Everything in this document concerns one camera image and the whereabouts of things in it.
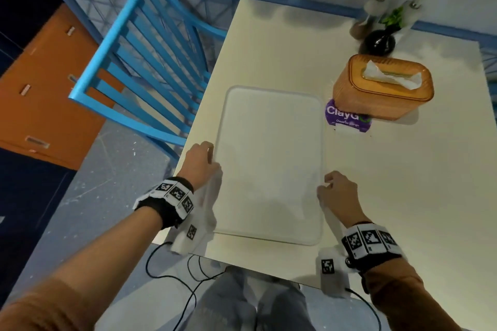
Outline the left wristband with markers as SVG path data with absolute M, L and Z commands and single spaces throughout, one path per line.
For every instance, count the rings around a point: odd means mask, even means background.
M 168 177 L 138 197 L 133 210 L 148 207 L 160 216 L 161 230 L 178 227 L 195 207 L 194 187 L 183 177 Z

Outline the person's left hand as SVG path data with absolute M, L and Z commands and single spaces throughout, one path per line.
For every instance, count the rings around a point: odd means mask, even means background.
M 221 171 L 220 168 L 215 174 L 204 174 L 200 165 L 200 144 L 195 143 L 185 154 L 183 164 L 176 174 L 176 177 L 188 182 L 192 192 L 202 188 L 212 177 Z

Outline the orange wicker tissue box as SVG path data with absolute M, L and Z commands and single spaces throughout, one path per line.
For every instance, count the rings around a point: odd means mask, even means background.
M 422 85 L 410 91 L 401 86 L 366 80 L 362 72 L 372 60 L 383 72 L 413 75 L 420 72 Z M 395 121 L 434 97 L 430 71 L 422 64 L 365 54 L 353 55 L 333 85 L 332 98 L 338 109 L 373 118 Z

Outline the person's left forearm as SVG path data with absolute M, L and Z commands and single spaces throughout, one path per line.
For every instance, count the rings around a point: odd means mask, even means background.
M 163 226 L 141 207 L 0 311 L 0 331 L 93 331 Z

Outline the white tissue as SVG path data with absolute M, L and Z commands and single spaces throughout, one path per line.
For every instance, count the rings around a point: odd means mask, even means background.
M 383 72 L 379 67 L 370 60 L 362 72 L 362 77 L 366 80 L 383 82 L 401 86 L 405 89 L 413 91 L 419 89 L 422 85 L 422 75 L 420 72 L 413 75 Z

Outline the green plant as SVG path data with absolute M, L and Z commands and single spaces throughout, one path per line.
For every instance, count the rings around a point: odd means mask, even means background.
M 385 15 L 379 23 L 384 26 L 386 32 L 393 34 L 400 31 L 405 26 L 404 7 L 395 8 L 390 14 Z

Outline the person's right forearm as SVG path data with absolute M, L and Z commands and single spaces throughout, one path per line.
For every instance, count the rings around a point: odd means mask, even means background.
M 389 260 L 363 277 L 373 305 L 386 316 L 391 331 L 462 331 L 405 259 Z

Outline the blue wooden chair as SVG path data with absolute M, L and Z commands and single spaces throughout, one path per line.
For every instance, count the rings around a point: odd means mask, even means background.
M 206 35 L 222 42 L 227 30 L 179 0 L 127 0 L 69 98 L 177 163 L 213 71 Z

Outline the right wristband with markers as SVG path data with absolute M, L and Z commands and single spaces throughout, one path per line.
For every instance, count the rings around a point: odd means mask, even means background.
M 375 223 L 361 222 L 346 229 L 341 239 L 348 268 L 365 273 L 382 263 L 405 257 L 389 230 Z

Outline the black round vase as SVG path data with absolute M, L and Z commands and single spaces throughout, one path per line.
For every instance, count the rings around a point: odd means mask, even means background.
M 395 46 L 396 40 L 394 38 L 394 33 L 389 32 L 386 29 L 379 29 L 372 31 L 364 38 L 359 48 L 359 53 L 386 57 L 394 51 Z

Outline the white plastic tray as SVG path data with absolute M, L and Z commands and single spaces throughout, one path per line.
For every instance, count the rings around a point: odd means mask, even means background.
M 231 87 L 215 142 L 214 232 L 314 246 L 323 229 L 324 105 L 309 94 Z

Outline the person's legs in jeans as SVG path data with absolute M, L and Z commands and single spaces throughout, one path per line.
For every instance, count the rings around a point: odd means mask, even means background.
M 178 331 L 316 331 L 298 283 L 229 265 Z

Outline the orange drawer cabinet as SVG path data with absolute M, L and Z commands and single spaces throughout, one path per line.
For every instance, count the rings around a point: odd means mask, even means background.
M 0 147 L 78 170 L 105 118 L 69 99 L 97 42 L 62 4 L 0 77 Z

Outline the purple wipes packet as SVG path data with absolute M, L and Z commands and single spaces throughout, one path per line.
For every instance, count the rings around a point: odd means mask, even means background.
M 369 115 L 344 112 L 338 109 L 334 99 L 326 103 L 325 120 L 337 133 L 342 134 L 366 134 L 372 125 Z

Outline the person's right hand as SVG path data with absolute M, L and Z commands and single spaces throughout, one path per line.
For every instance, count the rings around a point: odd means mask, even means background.
M 345 228 L 372 223 L 360 205 L 357 183 L 349 180 L 339 171 L 325 174 L 324 183 L 333 186 L 332 207 L 325 208 L 329 209 Z

